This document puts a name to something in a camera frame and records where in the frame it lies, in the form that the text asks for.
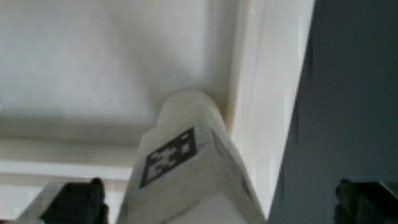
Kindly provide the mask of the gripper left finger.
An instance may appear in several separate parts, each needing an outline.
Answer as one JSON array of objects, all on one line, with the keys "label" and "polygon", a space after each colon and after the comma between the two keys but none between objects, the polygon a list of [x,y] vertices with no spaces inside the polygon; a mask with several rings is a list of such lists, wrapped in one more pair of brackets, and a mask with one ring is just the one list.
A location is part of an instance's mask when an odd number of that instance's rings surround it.
[{"label": "gripper left finger", "polygon": [[108,224],[104,184],[99,178],[86,183],[69,182],[40,215],[44,224]]}]

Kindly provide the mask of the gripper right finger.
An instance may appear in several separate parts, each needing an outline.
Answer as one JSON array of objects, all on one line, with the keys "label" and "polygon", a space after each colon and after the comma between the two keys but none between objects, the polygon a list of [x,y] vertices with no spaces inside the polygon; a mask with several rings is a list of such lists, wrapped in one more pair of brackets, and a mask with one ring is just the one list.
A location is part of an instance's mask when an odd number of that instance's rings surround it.
[{"label": "gripper right finger", "polygon": [[398,224],[398,182],[339,181],[333,224]]}]

